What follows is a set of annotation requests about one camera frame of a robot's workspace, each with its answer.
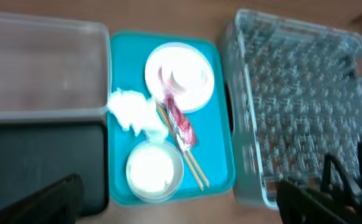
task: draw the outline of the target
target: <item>crumpled tissue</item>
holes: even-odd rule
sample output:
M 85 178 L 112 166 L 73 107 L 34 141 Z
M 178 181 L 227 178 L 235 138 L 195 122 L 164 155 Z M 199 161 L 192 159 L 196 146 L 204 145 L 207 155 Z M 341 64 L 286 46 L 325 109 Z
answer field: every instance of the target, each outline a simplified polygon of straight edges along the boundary
M 137 91 L 117 91 L 109 96 L 108 109 L 115 115 L 124 131 L 133 128 L 135 136 L 144 131 L 150 141 L 164 142 L 168 136 L 168 128 L 156 111 L 156 101 L 147 100 Z

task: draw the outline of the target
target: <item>black tray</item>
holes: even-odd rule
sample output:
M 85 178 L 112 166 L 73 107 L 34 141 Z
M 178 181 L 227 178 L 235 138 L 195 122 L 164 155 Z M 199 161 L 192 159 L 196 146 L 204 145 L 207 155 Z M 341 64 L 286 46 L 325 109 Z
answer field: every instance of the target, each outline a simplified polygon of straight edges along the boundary
M 104 124 L 0 124 L 0 209 L 72 173 L 85 187 L 80 216 L 103 211 L 108 204 Z

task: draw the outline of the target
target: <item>plastic bin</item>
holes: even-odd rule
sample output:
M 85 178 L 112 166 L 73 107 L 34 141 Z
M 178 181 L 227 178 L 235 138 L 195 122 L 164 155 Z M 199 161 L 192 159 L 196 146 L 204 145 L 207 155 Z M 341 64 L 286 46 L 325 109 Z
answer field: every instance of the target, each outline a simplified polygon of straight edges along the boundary
M 221 52 L 234 118 L 238 201 L 277 208 L 275 181 L 319 184 L 327 152 L 358 177 L 359 34 L 240 10 Z
M 210 101 L 199 111 L 189 113 L 199 138 L 199 145 L 192 150 L 201 169 L 210 181 L 210 188 L 200 191 L 187 165 L 179 190 L 167 202 L 190 200 L 228 192 L 234 185 L 234 158 L 229 132 L 224 83 L 218 51 L 208 41 L 172 37 L 142 32 L 124 31 L 111 39 L 113 55 L 113 89 L 142 92 L 149 98 L 145 84 L 145 63 L 150 53 L 159 45 L 182 42 L 197 48 L 209 61 L 214 70 L 215 87 Z M 125 164 L 132 149 L 146 137 L 134 137 L 133 131 L 124 132 L 114 115 L 107 116 L 109 136 L 109 188 L 112 199 L 126 207 L 146 205 L 138 199 L 126 182 Z M 167 141 L 173 143 L 171 136 Z
M 0 13 L 0 122 L 104 115 L 108 45 L 99 23 Z
M 0 210 L 70 174 L 84 186 L 80 216 L 109 201 L 107 128 L 102 122 L 0 124 Z

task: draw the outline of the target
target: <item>plastic container lid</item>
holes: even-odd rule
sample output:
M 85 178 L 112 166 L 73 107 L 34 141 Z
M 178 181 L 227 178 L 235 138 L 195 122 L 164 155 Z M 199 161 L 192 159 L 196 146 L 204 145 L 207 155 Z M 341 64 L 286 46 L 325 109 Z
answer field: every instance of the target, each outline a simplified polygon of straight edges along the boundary
M 99 23 L 0 13 L 0 120 L 103 115 L 108 40 Z

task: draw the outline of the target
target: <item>teal tray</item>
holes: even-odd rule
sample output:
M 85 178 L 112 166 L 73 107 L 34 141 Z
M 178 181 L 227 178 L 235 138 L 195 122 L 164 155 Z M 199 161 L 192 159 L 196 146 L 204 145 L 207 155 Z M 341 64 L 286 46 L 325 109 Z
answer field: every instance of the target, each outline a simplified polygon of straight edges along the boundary
M 220 56 L 209 41 L 184 37 L 122 31 L 110 40 L 112 51 L 112 90 L 134 90 L 146 98 L 151 95 L 145 84 L 145 63 L 150 53 L 159 45 L 182 42 L 197 48 L 214 70 L 215 87 L 210 101 L 199 111 L 188 114 L 199 145 L 192 150 L 201 169 L 210 181 L 210 188 L 200 191 L 193 175 L 185 164 L 183 182 L 168 202 L 207 197 L 228 192 L 234 185 L 235 167 L 231 132 L 226 108 L 224 81 Z M 135 137 L 133 131 L 124 132 L 112 114 L 107 116 L 108 125 L 108 174 L 112 199 L 123 206 L 143 205 L 129 188 L 125 176 L 125 164 L 132 149 L 145 141 L 145 135 Z M 174 144 L 169 135 L 167 141 Z

